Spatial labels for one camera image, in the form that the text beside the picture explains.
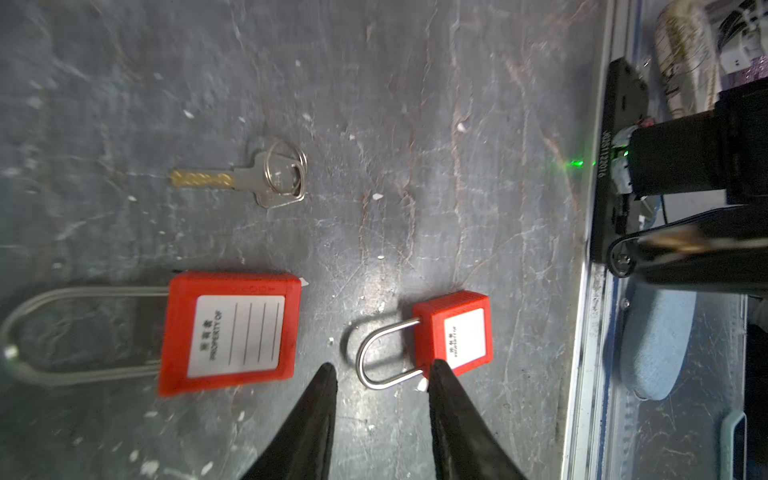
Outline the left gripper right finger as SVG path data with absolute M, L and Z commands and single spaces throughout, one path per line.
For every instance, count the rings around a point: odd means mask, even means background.
M 522 479 L 453 370 L 437 359 L 429 374 L 432 450 L 438 479 Z

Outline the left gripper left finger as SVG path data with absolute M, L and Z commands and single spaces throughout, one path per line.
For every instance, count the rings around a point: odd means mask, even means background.
M 338 381 L 326 362 L 244 479 L 326 479 L 335 433 Z

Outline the red padlock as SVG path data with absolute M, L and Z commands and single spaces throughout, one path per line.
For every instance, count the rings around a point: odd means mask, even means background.
M 355 368 L 368 389 L 385 390 L 413 378 L 430 377 L 437 360 L 448 364 L 457 376 L 493 360 L 491 300 L 488 296 L 459 291 L 418 303 L 413 317 L 370 333 L 358 349 Z M 413 331 L 414 367 L 394 377 L 374 380 L 368 376 L 365 358 L 374 342 L 402 330 Z
M 292 377 L 302 281 L 288 274 L 187 271 L 169 286 L 84 286 L 49 290 L 13 310 L 1 326 L 2 362 L 16 379 L 70 386 L 155 375 L 158 393 L 222 389 Z M 161 358 L 144 365 L 75 372 L 38 370 L 23 361 L 13 329 L 55 301 L 82 298 L 167 300 Z

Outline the key with ring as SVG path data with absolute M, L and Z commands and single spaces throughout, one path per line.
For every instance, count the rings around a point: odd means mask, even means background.
M 304 200 L 308 178 L 308 158 L 294 142 L 276 140 L 253 156 L 249 167 L 224 170 L 176 169 L 169 175 L 177 188 L 209 188 L 248 192 L 256 203 L 271 209 Z

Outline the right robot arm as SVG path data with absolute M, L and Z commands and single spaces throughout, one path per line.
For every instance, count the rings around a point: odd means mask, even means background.
M 726 204 L 625 234 L 602 262 L 618 278 L 673 290 L 767 292 L 767 81 L 709 111 L 640 128 L 623 157 L 636 197 L 722 190 Z

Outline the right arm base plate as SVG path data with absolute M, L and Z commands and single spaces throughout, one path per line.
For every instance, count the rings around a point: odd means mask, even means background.
M 607 261 L 609 245 L 640 229 L 641 204 L 632 193 L 627 147 L 647 116 L 648 87 L 625 59 L 610 63 L 596 158 L 590 256 Z

